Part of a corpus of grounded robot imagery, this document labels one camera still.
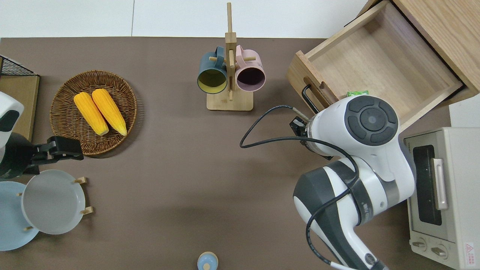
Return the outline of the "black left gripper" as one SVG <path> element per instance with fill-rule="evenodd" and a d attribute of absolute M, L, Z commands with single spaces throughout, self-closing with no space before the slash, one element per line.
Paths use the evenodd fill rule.
<path fill-rule="evenodd" d="M 0 179 L 13 179 L 23 174 L 36 176 L 38 174 L 38 165 L 55 164 L 63 160 L 84 159 L 82 153 L 72 155 L 63 152 L 50 153 L 39 150 L 81 150 L 79 140 L 63 137 L 51 136 L 44 144 L 32 144 L 24 136 L 18 133 L 11 133 L 5 145 L 4 155 L 0 165 Z"/>

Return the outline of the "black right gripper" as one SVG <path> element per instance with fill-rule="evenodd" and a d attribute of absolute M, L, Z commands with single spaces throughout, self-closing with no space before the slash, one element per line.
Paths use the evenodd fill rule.
<path fill-rule="evenodd" d="M 303 120 L 299 116 L 296 116 L 290 122 L 290 128 L 293 130 L 293 133 L 297 137 L 308 137 L 307 125 L 308 122 Z"/>

